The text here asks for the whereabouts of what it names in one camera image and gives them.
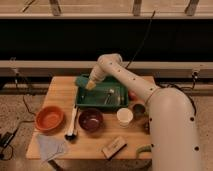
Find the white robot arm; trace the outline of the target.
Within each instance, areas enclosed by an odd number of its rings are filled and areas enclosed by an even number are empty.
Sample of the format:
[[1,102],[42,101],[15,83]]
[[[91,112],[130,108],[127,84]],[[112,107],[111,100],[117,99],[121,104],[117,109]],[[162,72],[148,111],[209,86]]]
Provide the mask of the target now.
[[119,54],[101,55],[86,88],[91,90],[112,75],[146,103],[153,171],[202,171],[195,109],[190,98],[177,88],[161,88],[146,81],[121,63]]

